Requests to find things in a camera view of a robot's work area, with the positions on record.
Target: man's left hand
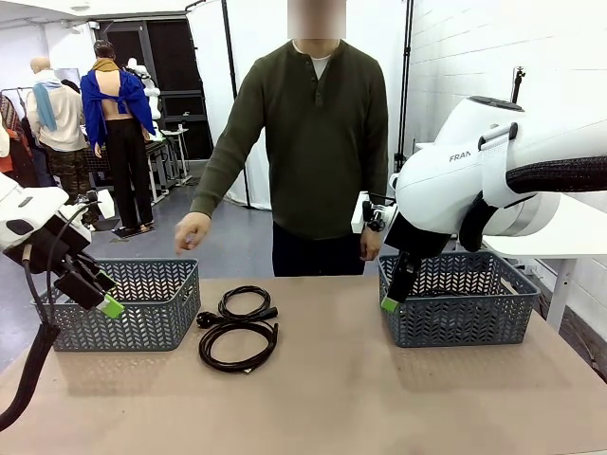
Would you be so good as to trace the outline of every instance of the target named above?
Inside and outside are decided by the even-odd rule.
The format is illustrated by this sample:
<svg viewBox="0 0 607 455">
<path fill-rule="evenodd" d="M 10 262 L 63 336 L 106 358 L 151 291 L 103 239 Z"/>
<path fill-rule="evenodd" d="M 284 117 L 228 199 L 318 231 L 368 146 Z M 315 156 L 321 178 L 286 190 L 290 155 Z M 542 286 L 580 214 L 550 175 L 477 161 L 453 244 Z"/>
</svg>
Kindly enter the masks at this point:
<svg viewBox="0 0 607 455">
<path fill-rule="evenodd" d="M 381 233 L 366 227 L 360 236 L 360 258 L 374 261 L 381 250 Z"/>
</svg>

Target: blue jacket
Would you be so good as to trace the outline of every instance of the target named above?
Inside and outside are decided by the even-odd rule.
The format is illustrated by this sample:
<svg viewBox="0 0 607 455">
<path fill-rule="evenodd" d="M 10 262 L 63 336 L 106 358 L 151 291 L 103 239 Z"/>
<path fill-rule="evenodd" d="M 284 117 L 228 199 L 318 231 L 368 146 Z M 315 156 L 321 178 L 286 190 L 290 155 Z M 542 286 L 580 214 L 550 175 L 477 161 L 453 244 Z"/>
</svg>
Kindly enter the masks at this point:
<svg viewBox="0 0 607 455">
<path fill-rule="evenodd" d="M 139 123 L 141 123 L 151 135 L 156 134 L 152 122 L 152 111 L 150 104 L 143 93 L 143 83 L 134 74 L 120 71 L 120 91 L 117 97 L 105 95 L 99 89 L 95 70 L 91 69 L 83 76 L 80 83 L 83 92 L 84 121 L 86 123 L 86 134 L 95 149 L 95 144 L 100 146 L 105 143 L 107 129 L 101 109 L 101 100 L 114 100 L 118 103 L 118 112 L 127 114 L 129 111 Z"/>
</svg>

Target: brown tabletop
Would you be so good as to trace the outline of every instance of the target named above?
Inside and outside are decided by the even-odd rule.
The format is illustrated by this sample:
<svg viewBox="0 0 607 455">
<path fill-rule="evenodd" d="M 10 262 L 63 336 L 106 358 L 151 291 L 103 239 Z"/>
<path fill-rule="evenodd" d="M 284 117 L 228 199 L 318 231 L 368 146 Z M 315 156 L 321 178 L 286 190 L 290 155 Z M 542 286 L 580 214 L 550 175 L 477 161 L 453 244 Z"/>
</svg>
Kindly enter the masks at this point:
<svg viewBox="0 0 607 455">
<path fill-rule="evenodd" d="M 607 449 L 607 386 L 534 316 L 524 343 L 399 349 L 377 279 L 203 281 L 203 307 L 253 283 L 280 311 L 279 345 L 251 375 L 198 357 L 201 332 L 158 354 L 51 353 L 2 455 L 569 454 Z M 254 296 L 235 298 L 234 311 Z M 234 333 L 226 360 L 265 341 Z M 0 376 L 0 409 L 25 357 Z"/>
</svg>

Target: olive green sweater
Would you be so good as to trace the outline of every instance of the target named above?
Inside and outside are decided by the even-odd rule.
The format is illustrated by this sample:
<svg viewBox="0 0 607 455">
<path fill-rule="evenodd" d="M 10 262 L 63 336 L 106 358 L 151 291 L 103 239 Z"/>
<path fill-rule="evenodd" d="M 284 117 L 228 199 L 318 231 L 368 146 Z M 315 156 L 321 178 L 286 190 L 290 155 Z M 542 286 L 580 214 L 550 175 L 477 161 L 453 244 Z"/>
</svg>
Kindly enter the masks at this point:
<svg viewBox="0 0 607 455">
<path fill-rule="evenodd" d="M 297 236 L 351 233 L 360 191 L 385 194 L 388 106 L 377 61 L 340 42 L 318 80 L 291 42 L 259 59 L 232 106 L 192 211 L 212 215 L 266 127 L 274 221 Z"/>
</svg>

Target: light blue scarf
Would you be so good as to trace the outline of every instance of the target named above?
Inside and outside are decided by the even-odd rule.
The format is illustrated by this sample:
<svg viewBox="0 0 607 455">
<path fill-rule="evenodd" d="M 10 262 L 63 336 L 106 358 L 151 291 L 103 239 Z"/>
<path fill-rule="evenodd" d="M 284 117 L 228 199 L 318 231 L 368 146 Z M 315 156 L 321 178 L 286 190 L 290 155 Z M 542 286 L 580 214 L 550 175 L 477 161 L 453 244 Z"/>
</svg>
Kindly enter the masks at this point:
<svg viewBox="0 0 607 455">
<path fill-rule="evenodd" d="M 62 87 L 61 82 L 46 80 L 35 83 L 32 91 L 34 97 L 36 97 L 36 105 L 38 109 L 38 117 L 40 123 L 48 128 L 50 131 L 57 130 L 57 122 L 55 121 L 55 113 L 53 112 L 53 106 L 50 104 L 50 98 L 48 97 L 48 91 L 54 90 L 55 88 Z"/>
</svg>

